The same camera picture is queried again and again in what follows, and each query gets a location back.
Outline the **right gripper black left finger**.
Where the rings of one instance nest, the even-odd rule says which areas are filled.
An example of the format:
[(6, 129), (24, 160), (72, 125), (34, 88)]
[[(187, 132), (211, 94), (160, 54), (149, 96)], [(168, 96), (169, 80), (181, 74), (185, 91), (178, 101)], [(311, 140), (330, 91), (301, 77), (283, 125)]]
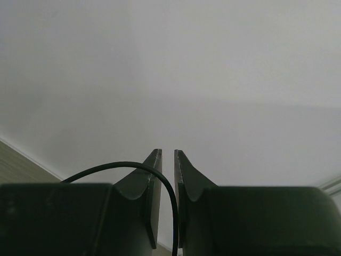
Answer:
[(151, 255), (160, 191), (139, 169), (117, 183), (1, 185), (1, 255)]

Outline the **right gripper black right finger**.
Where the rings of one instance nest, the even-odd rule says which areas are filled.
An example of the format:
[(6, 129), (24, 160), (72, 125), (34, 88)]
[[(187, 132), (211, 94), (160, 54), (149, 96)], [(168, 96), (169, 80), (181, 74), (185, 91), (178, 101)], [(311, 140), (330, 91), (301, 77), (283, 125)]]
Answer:
[(184, 255), (340, 255), (340, 212), (316, 187), (218, 186), (174, 153)]

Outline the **black wired on-ear headphones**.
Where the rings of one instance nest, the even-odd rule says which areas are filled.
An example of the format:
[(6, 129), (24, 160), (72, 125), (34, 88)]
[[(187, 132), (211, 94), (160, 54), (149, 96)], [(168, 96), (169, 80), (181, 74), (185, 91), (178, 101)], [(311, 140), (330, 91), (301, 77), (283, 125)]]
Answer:
[(179, 214), (178, 214), (178, 205), (176, 201), (176, 196), (174, 189), (168, 179), (158, 170), (156, 170), (153, 167), (147, 166), (142, 163), (138, 162), (129, 162), (129, 161), (120, 161), (120, 162), (111, 162), (111, 163), (106, 163), (102, 165), (98, 165), (92, 168), (89, 168), (87, 170), (81, 171), (79, 173), (76, 173), (64, 180), (61, 181), (61, 183), (72, 183), (76, 180), (79, 180), (83, 177), (89, 176), (94, 173), (98, 173), (101, 171), (109, 170), (109, 169), (116, 169), (116, 168), (135, 168), (135, 169), (140, 169), (143, 171), (146, 171), (152, 175), (154, 175), (158, 180), (165, 186), (171, 207), (172, 207), (172, 215), (173, 215), (173, 246), (172, 246), (172, 256), (177, 256), (178, 255), (178, 247), (179, 247), (179, 239), (180, 239), (180, 223), (179, 223)]

